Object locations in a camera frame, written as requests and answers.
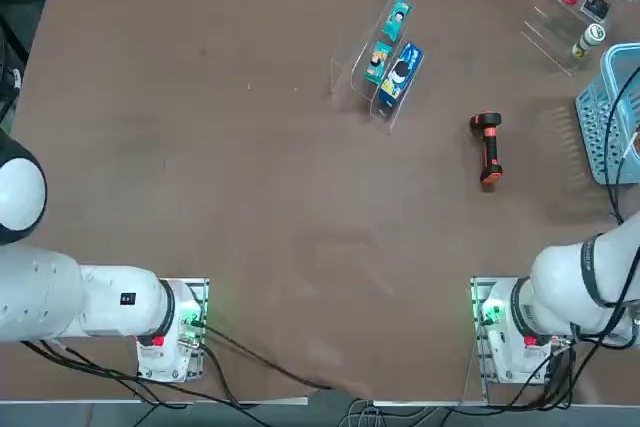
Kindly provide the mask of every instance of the robotic arm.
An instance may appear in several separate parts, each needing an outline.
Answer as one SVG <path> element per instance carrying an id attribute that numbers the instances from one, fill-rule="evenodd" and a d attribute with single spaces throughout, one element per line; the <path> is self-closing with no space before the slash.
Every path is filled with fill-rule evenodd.
<path id="1" fill-rule="evenodd" d="M 583 243 L 552 246 L 536 257 L 530 277 L 501 278 L 482 305 L 482 322 L 498 382 L 523 383 L 551 352 L 554 336 L 598 336 L 609 322 L 640 246 L 640 212 Z M 640 343 L 635 276 L 622 316 L 607 341 Z"/>
<path id="2" fill-rule="evenodd" d="M 46 200 L 38 161 L 0 131 L 0 342 L 134 336 L 138 371 L 147 378 L 199 377 L 204 332 L 191 323 L 204 320 L 208 283 L 158 279 L 131 266 L 78 265 L 12 244 L 35 229 Z"/>

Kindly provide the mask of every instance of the acrylic display stand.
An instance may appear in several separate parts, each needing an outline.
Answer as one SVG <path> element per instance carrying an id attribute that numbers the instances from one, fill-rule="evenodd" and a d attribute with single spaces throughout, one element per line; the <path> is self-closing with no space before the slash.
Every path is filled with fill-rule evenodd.
<path id="1" fill-rule="evenodd" d="M 348 85 L 348 89 L 363 100 L 365 109 L 368 110 L 369 114 L 385 122 L 388 132 L 391 133 L 402 110 L 402 106 L 410 95 L 411 87 L 418 78 L 420 67 L 424 62 L 426 53 L 423 50 L 422 60 L 416 67 L 411 81 L 395 107 L 390 109 L 390 113 L 389 109 L 382 109 L 382 105 L 378 101 L 380 86 L 365 79 L 364 73 L 371 61 L 376 42 L 384 42 L 393 48 L 384 64 L 384 75 L 382 78 L 386 78 L 389 70 L 400 55 L 402 48 L 409 41 L 409 25 L 411 24 L 411 16 L 415 5 L 402 21 L 396 41 L 392 42 L 391 39 L 382 32 L 382 28 L 391 14 L 395 0 L 365 1 L 367 1 L 369 11 L 357 19 L 350 29 L 345 31 L 342 40 L 331 57 L 331 92 L 336 93 L 340 87 Z"/>
<path id="2" fill-rule="evenodd" d="M 604 0 L 609 4 L 609 10 L 603 21 L 593 18 L 584 9 L 585 1 L 578 0 L 576 4 L 569 5 L 563 0 L 535 0 L 521 31 L 529 42 L 569 76 L 591 62 L 598 62 L 602 53 L 611 45 L 610 40 L 616 38 L 616 32 L 612 30 L 615 24 L 611 21 L 616 10 L 621 3 L 631 0 Z M 604 27 L 605 41 L 578 60 L 571 54 L 571 48 L 592 23 L 599 23 Z"/>

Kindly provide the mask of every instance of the blue snack package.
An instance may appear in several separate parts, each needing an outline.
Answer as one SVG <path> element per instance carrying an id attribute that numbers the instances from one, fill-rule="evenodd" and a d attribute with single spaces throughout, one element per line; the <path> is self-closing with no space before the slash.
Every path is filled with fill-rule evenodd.
<path id="1" fill-rule="evenodd" d="M 387 78 L 382 82 L 378 92 L 380 102 L 391 108 L 395 106 L 398 98 L 411 82 L 421 60 L 422 51 L 408 42 L 387 74 Z"/>
<path id="2" fill-rule="evenodd" d="M 367 68 L 364 71 L 365 79 L 376 85 L 380 85 L 382 77 L 384 76 L 385 62 L 387 61 L 387 57 L 391 54 L 391 50 L 391 47 L 384 42 L 376 42 L 369 65 L 367 65 Z"/>
<path id="3" fill-rule="evenodd" d="M 391 14 L 382 27 L 382 32 L 387 34 L 389 38 L 395 42 L 398 38 L 400 26 L 413 6 L 404 0 L 396 0 L 391 8 Z"/>

